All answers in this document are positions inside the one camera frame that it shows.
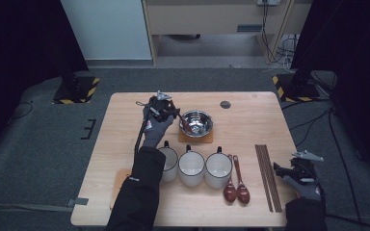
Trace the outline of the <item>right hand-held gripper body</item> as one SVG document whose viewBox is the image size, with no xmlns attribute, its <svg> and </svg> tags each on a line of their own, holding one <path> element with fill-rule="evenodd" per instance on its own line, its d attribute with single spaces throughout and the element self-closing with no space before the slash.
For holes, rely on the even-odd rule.
<svg viewBox="0 0 370 231">
<path fill-rule="evenodd" d="M 318 177 L 314 168 L 315 162 L 323 162 L 324 158 L 317 156 L 307 150 L 293 152 L 293 159 L 290 160 L 293 170 L 298 174 L 299 182 L 315 182 Z"/>
</svg>

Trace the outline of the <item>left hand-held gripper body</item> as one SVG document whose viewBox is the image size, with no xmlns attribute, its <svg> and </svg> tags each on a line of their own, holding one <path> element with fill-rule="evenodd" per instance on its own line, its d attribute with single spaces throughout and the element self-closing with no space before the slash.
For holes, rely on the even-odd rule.
<svg viewBox="0 0 370 231">
<path fill-rule="evenodd" d="M 149 98 L 145 108 L 148 108 L 149 112 L 159 122 L 163 122 L 169 116 L 174 115 L 173 110 L 176 109 L 173 104 L 172 97 L 159 90 L 155 95 Z"/>
</svg>

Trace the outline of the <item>red-brown wooden spoon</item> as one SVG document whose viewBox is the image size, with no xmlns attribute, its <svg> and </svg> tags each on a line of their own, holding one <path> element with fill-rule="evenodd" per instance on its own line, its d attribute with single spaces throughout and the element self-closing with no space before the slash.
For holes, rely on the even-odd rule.
<svg viewBox="0 0 370 231">
<path fill-rule="evenodd" d="M 238 187 L 237 187 L 237 198 L 239 201 L 243 204 L 249 204 L 251 200 L 250 192 L 245 186 L 241 174 L 240 164 L 239 164 L 239 158 L 237 155 L 233 156 L 233 163 L 235 165 L 236 174 L 238 178 Z"/>
<path fill-rule="evenodd" d="M 201 123 L 200 116 L 194 113 L 181 115 L 181 125 L 187 134 L 199 134 L 203 124 Z"/>
<path fill-rule="evenodd" d="M 231 174 L 227 179 L 226 185 L 223 190 L 223 195 L 227 202 L 232 203 L 236 200 L 236 189 L 233 185 Z"/>
</svg>

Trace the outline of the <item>row of brown chopsticks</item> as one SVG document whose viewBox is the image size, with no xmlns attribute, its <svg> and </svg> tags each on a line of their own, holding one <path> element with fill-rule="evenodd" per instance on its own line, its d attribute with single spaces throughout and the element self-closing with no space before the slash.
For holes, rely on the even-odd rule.
<svg viewBox="0 0 370 231">
<path fill-rule="evenodd" d="M 273 166 L 270 161 L 269 152 L 266 144 L 256 144 L 256 156 L 259 163 L 259 169 L 263 181 L 264 191 L 270 212 L 281 213 L 282 206 L 280 203 L 278 188 L 273 173 Z"/>
</svg>

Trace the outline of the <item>stainless steel bowl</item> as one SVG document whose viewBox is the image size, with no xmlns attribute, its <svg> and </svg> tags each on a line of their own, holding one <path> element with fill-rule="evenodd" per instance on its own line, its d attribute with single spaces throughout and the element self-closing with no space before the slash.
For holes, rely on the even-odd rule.
<svg viewBox="0 0 370 231">
<path fill-rule="evenodd" d="M 183 114 L 186 115 L 186 114 L 191 114 L 191 113 L 194 113 L 198 116 L 200 116 L 200 120 L 201 120 L 201 123 L 203 124 L 202 126 L 202 129 L 201 129 L 201 132 L 199 134 L 187 134 L 183 128 L 182 128 L 182 125 L 181 125 L 181 120 L 179 121 L 179 127 L 180 129 L 189 137 L 193 137 L 193 138 L 199 138 L 199 137 L 203 137 L 205 135 L 207 135 L 208 133 L 210 133 L 213 129 L 213 120 L 211 118 L 211 116 L 204 112 L 204 111 L 199 111 L 199 110 L 192 110 L 192 111 L 188 111 L 186 113 Z"/>
</svg>

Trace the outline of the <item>white enamel mug black rim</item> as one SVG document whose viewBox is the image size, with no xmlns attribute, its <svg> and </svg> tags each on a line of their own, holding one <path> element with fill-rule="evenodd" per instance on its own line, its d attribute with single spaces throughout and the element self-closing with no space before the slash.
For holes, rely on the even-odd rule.
<svg viewBox="0 0 370 231">
<path fill-rule="evenodd" d="M 205 161 L 205 182 L 213 189 L 222 189 L 230 178 L 233 170 L 232 162 L 223 149 L 218 146 L 217 151 L 208 156 Z"/>
<path fill-rule="evenodd" d="M 187 187 L 198 186 L 204 177 L 205 161 L 203 156 L 194 151 L 190 144 L 186 145 L 186 151 L 178 161 L 179 177 Z"/>
<path fill-rule="evenodd" d="M 161 151 L 166 157 L 162 181 L 164 183 L 169 183 L 177 176 L 178 156 L 170 147 L 170 143 L 168 141 L 164 141 L 164 145 L 159 148 L 159 151 Z"/>
</svg>

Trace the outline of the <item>person's right hand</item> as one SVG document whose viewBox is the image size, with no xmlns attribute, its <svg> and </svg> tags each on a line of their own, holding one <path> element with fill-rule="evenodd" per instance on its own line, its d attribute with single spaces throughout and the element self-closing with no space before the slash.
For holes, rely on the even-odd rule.
<svg viewBox="0 0 370 231">
<path fill-rule="evenodd" d="M 316 183 L 302 185 L 288 175 L 283 177 L 283 181 L 289 184 L 297 192 L 298 197 L 304 197 L 306 199 L 316 201 L 320 201 L 322 199 L 320 188 Z"/>
</svg>

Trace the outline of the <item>person's left hand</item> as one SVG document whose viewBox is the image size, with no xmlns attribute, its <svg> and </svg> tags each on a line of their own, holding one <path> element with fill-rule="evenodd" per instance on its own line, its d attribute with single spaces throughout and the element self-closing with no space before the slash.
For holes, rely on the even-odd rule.
<svg viewBox="0 0 370 231">
<path fill-rule="evenodd" d="M 148 108 L 143 109 L 145 117 L 145 140 L 143 146 L 155 148 L 164 137 L 167 129 L 172 125 L 174 118 L 170 115 L 165 121 L 159 122 L 149 112 Z"/>
</svg>

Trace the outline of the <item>flat grey floor device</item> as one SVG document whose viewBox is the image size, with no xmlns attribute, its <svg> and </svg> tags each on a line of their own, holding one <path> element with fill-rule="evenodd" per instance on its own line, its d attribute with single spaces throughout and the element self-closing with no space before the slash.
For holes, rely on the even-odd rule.
<svg viewBox="0 0 370 231">
<path fill-rule="evenodd" d="M 200 34 L 196 35 L 168 35 L 170 39 L 174 40 L 194 40 L 194 39 L 200 39 Z"/>
</svg>

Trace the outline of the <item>black floor tape marks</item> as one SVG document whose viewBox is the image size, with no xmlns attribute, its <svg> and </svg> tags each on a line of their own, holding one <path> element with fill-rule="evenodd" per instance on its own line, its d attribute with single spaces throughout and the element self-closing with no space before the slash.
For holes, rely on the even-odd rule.
<svg viewBox="0 0 370 231">
<path fill-rule="evenodd" d="M 88 125 L 84 127 L 84 131 L 86 132 L 86 134 L 81 137 L 81 140 L 89 140 L 93 134 L 93 129 L 95 127 L 95 124 L 96 124 L 96 120 L 94 118 L 90 118 L 88 120 Z"/>
</svg>

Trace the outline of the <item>black stand with striped base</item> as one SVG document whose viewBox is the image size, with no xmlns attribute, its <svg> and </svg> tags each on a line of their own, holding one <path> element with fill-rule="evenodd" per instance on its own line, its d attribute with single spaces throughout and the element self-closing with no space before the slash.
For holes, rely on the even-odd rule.
<svg viewBox="0 0 370 231">
<path fill-rule="evenodd" d="M 76 104 L 91 101 L 99 78 L 92 76 L 78 77 L 75 74 L 62 77 L 62 83 L 53 97 L 54 104 Z"/>
<path fill-rule="evenodd" d="M 282 102 L 317 101 L 320 93 L 309 83 L 310 79 L 309 67 L 300 67 L 295 73 L 278 74 L 272 78 Z"/>
</svg>

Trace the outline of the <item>beige wooden desk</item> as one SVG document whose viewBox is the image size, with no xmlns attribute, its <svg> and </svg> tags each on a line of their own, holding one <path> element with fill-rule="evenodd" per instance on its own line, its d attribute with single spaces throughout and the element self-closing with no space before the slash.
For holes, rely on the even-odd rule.
<svg viewBox="0 0 370 231">
<path fill-rule="evenodd" d="M 257 0 L 142 0 L 152 60 L 163 35 L 237 34 L 239 24 L 261 24 L 256 37 L 265 62 L 277 60 L 285 35 L 298 35 L 313 0 L 281 0 L 257 6 Z"/>
</svg>

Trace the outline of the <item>white cabinet panel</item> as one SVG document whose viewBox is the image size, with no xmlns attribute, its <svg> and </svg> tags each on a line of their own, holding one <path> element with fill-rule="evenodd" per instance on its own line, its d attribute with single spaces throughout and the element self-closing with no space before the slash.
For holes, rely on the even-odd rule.
<svg viewBox="0 0 370 231">
<path fill-rule="evenodd" d="M 86 60 L 150 60 L 142 0 L 61 0 Z"/>
</svg>

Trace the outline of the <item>grey rectangular desk label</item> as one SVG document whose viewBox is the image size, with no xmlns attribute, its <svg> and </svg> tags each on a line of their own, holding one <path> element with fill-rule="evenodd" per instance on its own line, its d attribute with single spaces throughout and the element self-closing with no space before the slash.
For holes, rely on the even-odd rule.
<svg viewBox="0 0 370 231">
<path fill-rule="evenodd" d="M 237 26 L 238 33 L 257 33 L 262 31 L 261 24 L 239 24 Z"/>
</svg>

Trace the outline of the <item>grey tape strip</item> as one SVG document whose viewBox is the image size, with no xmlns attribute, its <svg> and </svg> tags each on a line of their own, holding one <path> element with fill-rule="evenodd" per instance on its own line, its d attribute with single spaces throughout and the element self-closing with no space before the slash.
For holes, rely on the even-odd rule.
<svg viewBox="0 0 370 231">
<path fill-rule="evenodd" d="M 89 202 L 89 200 L 87 198 L 81 198 L 81 197 L 71 198 L 67 202 L 67 206 L 68 207 L 73 207 L 75 205 L 87 205 L 88 202 Z"/>
</svg>

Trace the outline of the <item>black curtain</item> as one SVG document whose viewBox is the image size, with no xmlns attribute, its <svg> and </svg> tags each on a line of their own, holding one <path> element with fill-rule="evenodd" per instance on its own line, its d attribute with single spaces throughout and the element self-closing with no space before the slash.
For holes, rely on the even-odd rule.
<svg viewBox="0 0 370 231">
<path fill-rule="evenodd" d="M 87 68 L 61 0 L 0 0 L 0 133 L 26 89 Z"/>
<path fill-rule="evenodd" d="M 370 160 L 370 0 L 313 0 L 292 67 L 336 74 L 335 108 Z"/>
</svg>

